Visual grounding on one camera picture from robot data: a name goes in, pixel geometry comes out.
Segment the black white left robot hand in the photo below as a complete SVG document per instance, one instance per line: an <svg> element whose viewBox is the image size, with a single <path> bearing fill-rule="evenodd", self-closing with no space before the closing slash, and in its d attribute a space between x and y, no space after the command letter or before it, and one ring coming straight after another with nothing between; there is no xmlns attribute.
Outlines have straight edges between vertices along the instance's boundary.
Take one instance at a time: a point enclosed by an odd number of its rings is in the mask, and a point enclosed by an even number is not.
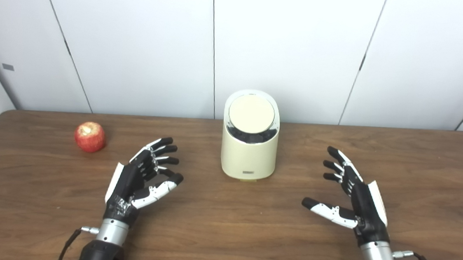
<svg viewBox="0 0 463 260"><path fill-rule="evenodd" d="M143 146L127 164L117 164L105 195L103 219L116 220L132 228L140 210L173 191L183 181L166 164L178 165L172 137L157 139Z"/></svg>

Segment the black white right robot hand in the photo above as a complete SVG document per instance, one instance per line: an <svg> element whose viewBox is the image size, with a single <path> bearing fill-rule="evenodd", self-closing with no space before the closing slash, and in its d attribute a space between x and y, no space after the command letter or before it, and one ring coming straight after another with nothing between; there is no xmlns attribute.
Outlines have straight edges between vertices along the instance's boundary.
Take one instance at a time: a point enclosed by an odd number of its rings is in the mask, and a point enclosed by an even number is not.
<svg viewBox="0 0 463 260"><path fill-rule="evenodd" d="M308 197L302 200L303 207L337 225L354 230L359 246L381 241L389 243L388 220L377 182L366 183L341 150L329 146L327 152L335 161L323 161L325 167L333 170L332 173L324 173L323 177L339 184L351 199L352 209Z"/></svg>

